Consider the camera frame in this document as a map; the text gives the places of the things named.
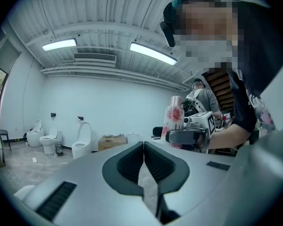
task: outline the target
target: gray tile floor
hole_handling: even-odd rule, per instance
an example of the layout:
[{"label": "gray tile floor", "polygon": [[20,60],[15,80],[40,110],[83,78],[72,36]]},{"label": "gray tile floor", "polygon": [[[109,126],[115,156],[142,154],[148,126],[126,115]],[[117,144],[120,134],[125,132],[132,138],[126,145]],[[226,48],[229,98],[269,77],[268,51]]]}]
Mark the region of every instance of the gray tile floor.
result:
[{"label": "gray tile floor", "polygon": [[[4,190],[10,194],[26,185],[38,185],[54,171],[73,160],[70,150],[64,149],[64,155],[56,157],[45,155],[43,146],[29,147],[24,142],[11,143],[4,146],[5,167],[0,168],[0,182]],[[157,204],[157,184],[145,163],[142,165],[138,185],[144,188],[144,202],[155,214]]]}]

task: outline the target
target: white wall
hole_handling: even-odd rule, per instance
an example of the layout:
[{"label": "white wall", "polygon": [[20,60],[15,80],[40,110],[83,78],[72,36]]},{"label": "white wall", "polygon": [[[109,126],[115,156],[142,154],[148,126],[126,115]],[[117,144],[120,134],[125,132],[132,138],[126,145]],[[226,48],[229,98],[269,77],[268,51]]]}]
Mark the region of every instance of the white wall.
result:
[{"label": "white wall", "polygon": [[14,47],[20,51],[20,56],[8,75],[0,110],[0,128],[8,131],[9,139],[15,139],[22,138],[39,119],[41,91],[46,77],[40,72],[41,65],[37,61],[30,70],[34,57],[26,50],[10,25],[5,23],[3,30]]},{"label": "white wall", "polygon": [[63,134],[63,144],[77,140],[80,122],[92,126],[93,150],[104,134],[139,133],[140,140],[151,140],[152,129],[161,126],[165,109],[175,91],[137,83],[78,77],[48,77],[42,103],[41,120],[48,133],[56,126]]}]

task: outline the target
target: toilet bowl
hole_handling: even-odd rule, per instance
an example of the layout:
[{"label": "toilet bowl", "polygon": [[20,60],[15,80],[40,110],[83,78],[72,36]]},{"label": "toilet bowl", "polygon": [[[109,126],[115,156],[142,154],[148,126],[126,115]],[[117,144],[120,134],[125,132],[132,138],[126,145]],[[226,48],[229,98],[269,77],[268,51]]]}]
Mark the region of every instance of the toilet bowl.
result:
[{"label": "toilet bowl", "polygon": [[37,120],[34,128],[26,133],[26,139],[31,147],[41,146],[40,137],[44,136],[44,129],[42,128],[41,120]]},{"label": "toilet bowl", "polygon": [[91,125],[88,122],[80,125],[77,141],[72,144],[71,150],[74,159],[92,152]]},{"label": "toilet bowl", "polygon": [[44,147],[44,153],[47,155],[55,153],[55,144],[61,140],[62,131],[52,127],[48,136],[43,136],[40,138],[40,142]]}]

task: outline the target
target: ceiling light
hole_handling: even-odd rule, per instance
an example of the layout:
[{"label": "ceiling light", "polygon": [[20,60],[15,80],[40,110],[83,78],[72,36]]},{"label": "ceiling light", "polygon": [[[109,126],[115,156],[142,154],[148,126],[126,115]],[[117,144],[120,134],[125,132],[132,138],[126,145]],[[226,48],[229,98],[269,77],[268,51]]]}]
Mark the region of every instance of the ceiling light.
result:
[{"label": "ceiling light", "polygon": [[42,46],[42,49],[44,51],[56,49],[56,48],[64,48],[64,47],[71,47],[76,46],[76,40],[75,39],[69,39],[69,40],[62,40],[50,44],[45,44]]},{"label": "ceiling light", "polygon": [[138,53],[141,53],[141,54],[144,54],[144,55],[148,55],[150,57],[153,57],[153,58],[156,58],[156,59],[159,59],[165,63],[168,63],[170,65],[175,65],[177,63],[177,60],[156,50],[156,49],[153,49],[153,48],[150,48],[150,47],[147,47],[147,46],[144,46],[144,45],[141,45],[141,44],[138,44],[138,43],[134,43],[132,42],[131,43],[131,46],[130,46],[130,50],[131,51],[135,51],[135,52],[138,52]]}]

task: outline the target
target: trash can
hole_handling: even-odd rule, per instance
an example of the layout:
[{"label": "trash can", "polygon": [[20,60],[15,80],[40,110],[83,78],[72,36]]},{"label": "trash can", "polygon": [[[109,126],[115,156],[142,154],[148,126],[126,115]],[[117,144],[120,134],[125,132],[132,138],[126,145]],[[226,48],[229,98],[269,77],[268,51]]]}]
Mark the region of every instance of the trash can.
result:
[{"label": "trash can", "polygon": [[56,154],[57,156],[63,156],[63,145],[62,144],[55,144]]}]

